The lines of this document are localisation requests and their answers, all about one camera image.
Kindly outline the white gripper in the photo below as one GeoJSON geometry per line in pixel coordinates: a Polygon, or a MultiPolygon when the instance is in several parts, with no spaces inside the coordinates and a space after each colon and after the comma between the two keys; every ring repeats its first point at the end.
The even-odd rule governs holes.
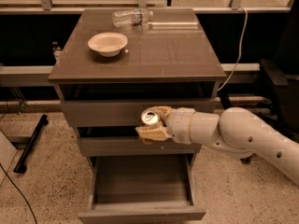
{"type": "Polygon", "coordinates": [[[190,138],[190,124],[195,113],[194,109],[185,107],[172,109],[170,106],[153,106],[150,110],[155,112],[160,119],[166,119],[166,128],[162,123],[136,127],[135,130],[144,144],[163,142],[170,137],[179,144],[189,145],[192,142],[190,138]]]}

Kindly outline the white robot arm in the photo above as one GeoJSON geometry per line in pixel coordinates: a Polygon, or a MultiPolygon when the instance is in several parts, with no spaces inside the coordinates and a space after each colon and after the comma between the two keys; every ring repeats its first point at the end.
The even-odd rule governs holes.
{"type": "Polygon", "coordinates": [[[299,144],[247,109],[231,107],[218,115],[154,106],[143,111],[141,122],[136,131],[145,142],[200,144],[239,159],[256,154],[299,184],[299,144]]]}

